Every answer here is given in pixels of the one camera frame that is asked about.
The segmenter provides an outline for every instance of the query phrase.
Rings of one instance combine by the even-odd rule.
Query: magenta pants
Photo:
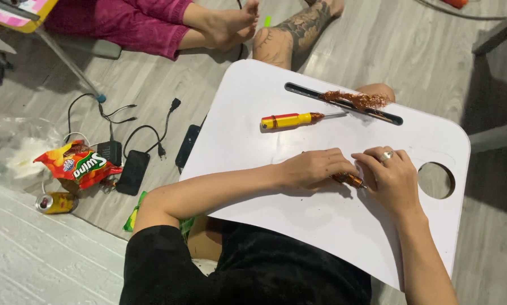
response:
[[[59,0],[49,31],[88,36],[176,60],[189,30],[182,17],[192,0]]]

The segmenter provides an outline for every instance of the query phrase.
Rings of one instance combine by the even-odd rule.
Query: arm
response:
[[[410,305],[458,305],[446,268],[434,245],[429,221],[421,208],[417,171],[404,150],[383,163],[376,158],[390,147],[352,154],[363,169],[368,192],[397,226],[404,265],[404,292]]]
[[[330,175],[357,169],[338,148],[309,151],[280,164],[191,178],[150,191],[138,211],[134,231],[156,226],[178,227],[187,219],[256,191],[302,188]]]

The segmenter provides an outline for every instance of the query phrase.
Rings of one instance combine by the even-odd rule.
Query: yellow can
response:
[[[37,198],[36,206],[44,214],[70,213],[78,206],[78,198],[67,192],[50,192]]]

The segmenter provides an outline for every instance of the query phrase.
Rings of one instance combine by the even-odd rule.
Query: lap desk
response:
[[[351,112],[315,125],[261,132],[262,117],[340,110],[286,91],[287,82],[318,92],[354,92],[256,60],[240,60],[225,73],[180,179],[280,163],[307,150],[338,147],[353,162],[352,153],[368,148],[405,149],[417,169],[435,162],[446,167],[454,178],[453,192],[445,199],[431,198],[419,189],[434,242],[451,275],[470,156],[470,143],[460,126],[393,104],[383,111],[402,117],[400,126]],[[336,184],[334,189],[314,195],[265,192],[209,215],[304,241],[403,289],[402,255],[395,226],[363,190]]]

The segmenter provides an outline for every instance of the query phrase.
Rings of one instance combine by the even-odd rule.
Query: screwdriver handle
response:
[[[270,116],[261,119],[261,128],[275,129],[282,127],[297,126],[308,124],[312,121],[312,115],[307,114],[282,114],[280,116]]]

